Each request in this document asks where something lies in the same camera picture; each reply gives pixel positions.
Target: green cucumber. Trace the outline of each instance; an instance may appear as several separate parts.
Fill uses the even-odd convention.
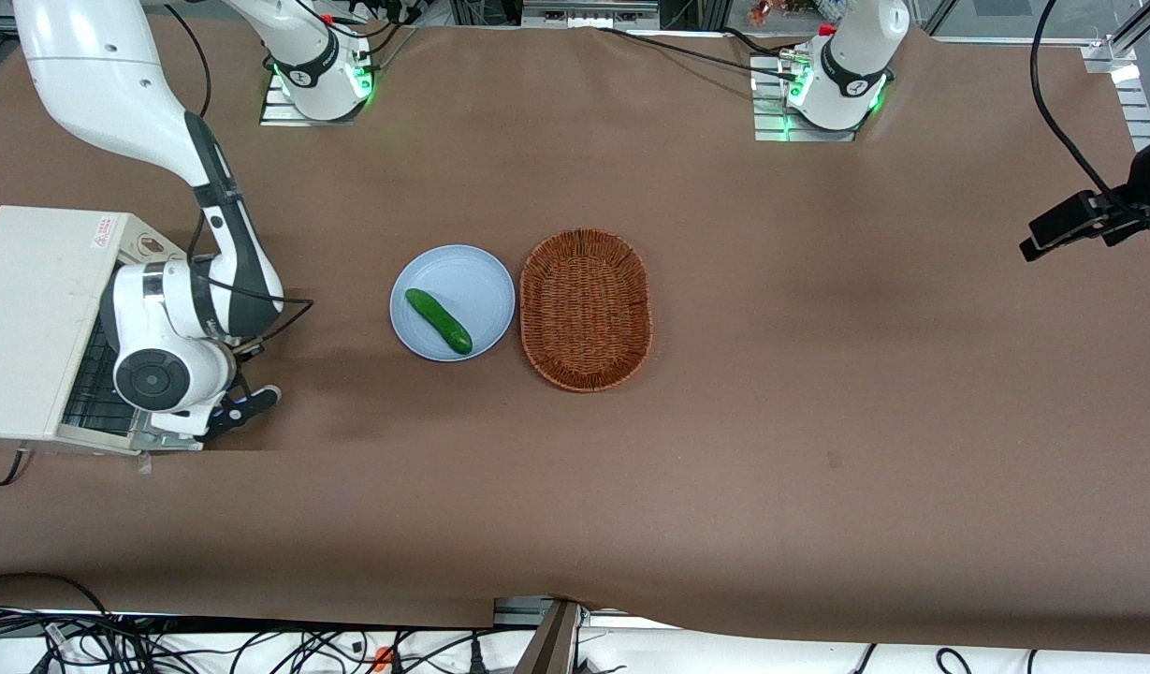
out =
[[[445,311],[445,307],[437,299],[434,299],[432,294],[416,290],[416,288],[409,288],[405,290],[405,298],[416,309],[416,313],[421,314],[421,319],[428,320],[429,324],[437,329],[438,335],[455,353],[470,353],[474,349],[470,343],[470,334],[454,316],[450,315],[450,312]]]

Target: wicker basket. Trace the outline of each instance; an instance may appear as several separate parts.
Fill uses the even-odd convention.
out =
[[[532,248],[520,273],[520,342],[554,385],[622,383],[645,362],[652,334],[645,265],[624,239],[574,229]]]

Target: warning label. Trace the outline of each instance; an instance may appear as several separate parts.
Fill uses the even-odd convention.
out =
[[[97,224],[97,233],[92,236],[93,248],[107,248],[108,238],[113,236],[113,228],[117,227],[117,216],[103,216]]]

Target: light blue plate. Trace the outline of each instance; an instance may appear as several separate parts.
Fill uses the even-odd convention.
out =
[[[474,349],[460,354],[405,299],[416,288],[432,294],[470,334]],[[391,328],[414,354],[442,361],[462,361],[492,349],[507,331],[515,312],[515,286],[504,265],[483,248],[442,246],[421,253],[399,273],[391,288]]]

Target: white robotic arm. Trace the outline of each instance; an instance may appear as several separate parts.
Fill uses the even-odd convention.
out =
[[[361,107],[346,69],[360,56],[358,38],[336,38],[296,2],[229,3],[261,26],[278,63],[308,63],[310,82],[293,94],[301,112],[344,116]],[[218,244],[208,259],[123,266],[101,299],[118,352],[117,392],[151,411],[153,426],[202,435],[233,383],[228,345],[266,332],[284,307],[240,189],[208,125],[168,87],[138,0],[17,0],[15,13],[49,115],[91,145],[184,179]]]
[[[800,82],[787,102],[822,129],[852,129],[887,84],[887,64],[912,25],[903,0],[849,0],[835,35],[819,35],[796,47]]]

